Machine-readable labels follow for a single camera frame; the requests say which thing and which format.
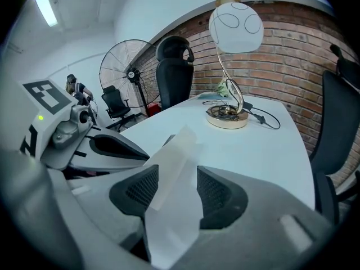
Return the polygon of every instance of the fan grille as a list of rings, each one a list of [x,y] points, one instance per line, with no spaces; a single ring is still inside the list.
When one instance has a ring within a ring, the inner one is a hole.
[[[131,83],[128,73],[140,72],[139,84],[145,97],[145,104],[156,100],[159,96],[156,81],[156,48],[142,40],[126,40],[109,50],[100,67],[100,83],[102,88],[114,86],[120,91],[121,99],[127,100],[129,107],[143,107],[139,88]]]

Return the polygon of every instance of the ceiling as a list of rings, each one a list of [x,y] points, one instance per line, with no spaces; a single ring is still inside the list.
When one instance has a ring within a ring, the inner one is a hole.
[[[23,53],[43,41],[65,39],[64,33],[111,23],[124,0],[50,0],[58,24],[49,27],[35,0],[28,0],[13,26],[9,47]]]

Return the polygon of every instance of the green object on table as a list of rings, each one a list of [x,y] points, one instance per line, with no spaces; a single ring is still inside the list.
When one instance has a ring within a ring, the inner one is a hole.
[[[228,97],[229,91],[228,91],[228,89],[226,87],[226,80],[225,79],[223,79],[219,83],[219,85],[216,88],[216,92],[217,92],[217,94],[219,94],[222,97]]]

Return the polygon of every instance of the person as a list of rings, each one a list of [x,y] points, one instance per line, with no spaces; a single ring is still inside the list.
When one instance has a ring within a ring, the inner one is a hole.
[[[88,88],[86,88],[83,83],[78,83],[74,74],[70,74],[67,76],[65,90],[68,94],[72,95],[79,101],[78,105],[88,106],[89,116],[91,117],[94,125],[96,125],[96,120],[90,107],[90,101],[93,100],[92,92]]]

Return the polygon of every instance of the chair headrest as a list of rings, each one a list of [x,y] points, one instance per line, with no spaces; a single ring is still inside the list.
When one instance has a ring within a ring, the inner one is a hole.
[[[104,88],[104,89],[103,89],[103,93],[104,93],[104,94],[108,94],[108,93],[111,93],[111,92],[113,92],[113,91],[115,91],[115,90],[116,90],[115,86],[114,86],[114,85],[111,85],[111,86],[109,86],[109,87]]]
[[[188,62],[194,61],[194,54],[189,47],[189,41],[180,36],[164,38],[156,48],[156,58],[161,61],[166,58],[183,59],[185,50],[189,52]]]

